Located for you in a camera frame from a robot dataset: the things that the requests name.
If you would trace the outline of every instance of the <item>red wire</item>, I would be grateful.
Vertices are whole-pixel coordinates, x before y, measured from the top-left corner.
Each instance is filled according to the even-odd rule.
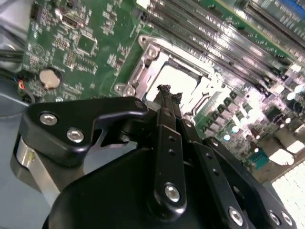
[[[22,81],[22,80],[19,81],[18,85],[19,85],[19,88],[21,88],[22,90],[24,90],[24,84],[23,84],[23,81]]]

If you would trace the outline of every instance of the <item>cpu socket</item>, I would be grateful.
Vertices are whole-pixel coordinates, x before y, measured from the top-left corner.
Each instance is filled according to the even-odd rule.
[[[216,92],[224,90],[221,75],[214,68],[162,38],[139,36],[143,54],[127,84],[116,84],[121,96],[154,101],[161,84],[170,85],[171,93],[183,93],[182,114],[192,119]]]

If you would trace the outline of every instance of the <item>integrated circuit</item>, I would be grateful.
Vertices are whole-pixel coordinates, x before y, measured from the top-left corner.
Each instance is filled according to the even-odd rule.
[[[34,3],[30,10],[30,18],[35,21],[39,21],[42,13],[42,6]]]
[[[90,56],[97,46],[97,40],[81,34],[77,40],[77,50]]]

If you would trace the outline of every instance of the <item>metal screw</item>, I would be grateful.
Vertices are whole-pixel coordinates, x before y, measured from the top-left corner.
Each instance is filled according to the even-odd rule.
[[[155,58],[157,57],[157,52],[156,52],[156,50],[155,50],[155,49],[150,49],[150,50],[148,51],[148,56],[149,56],[150,58],[152,58],[152,59],[155,59]]]
[[[283,216],[284,220],[286,221],[286,223],[288,223],[290,226],[293,225],[292,220],[290,219],[290,217],[286,213],[284,213],[283,211],[282,211],[282,216]]]
[[[280,220],[278,219],[278,217],[273,212],[270,211],[269,216],[271,217],[271,219],[274,221],[274,223],[276,225],[279,226],[281,224]]]
[[[63,102],[63,98],[61,98],[61,97],[57,97],[57,98],[55,99],[55,102],[57,102],[57,103],[59,103],[59,102]]]
[[[218,146],[218,143],[215,141],[215,139],[211,139],[211,142],[212,142],[212,144],[214,145],[214,146]]]
[[[172,202],[178,202],[180,199],[179,191],[173,185],[165,186],[165,194]]]
[[[233,219],[233,221],[238,225],[238,226],[242,226],[244,223],[243,217],[242,215],[233,207],[229,207],[229,214],[231,219]]]
[[[39,119],[45,125],[55,125],[58,122],[57,117],[50,113],[40,115]]]
[[[185,124],[188,126],[188,127],[192,127],[193,124],[189,121],[189,120],[185,120]]]
[[[115,86],[115,89],[120,92],[121,91],[121,88],[119,86]]]
[[[141,109],[143,109],[143,108],[144,108],[144,105],[143,105],[143,103],[142,103],[142,102],[140,102],[140,101],[136,100],[134,103],[135,103],[135,105],[136,105],[137,107],[139,107],[139,108],[141,108]]]
[[[79,143],[84,140],[84,134],[78,129],[70,129],[67,132],[67,137],[69,140]]]

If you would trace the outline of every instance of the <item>motherboard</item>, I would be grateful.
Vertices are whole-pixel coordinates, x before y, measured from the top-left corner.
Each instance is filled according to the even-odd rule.
[[[274,153],[266,139],[303,144],[283,143],[279,131],[292,120],[304,127],[304,9],[301,0],[35,0],[24,86],[42,103],[135,96],[152,105],[170,85],[200,137],[259,169]]]

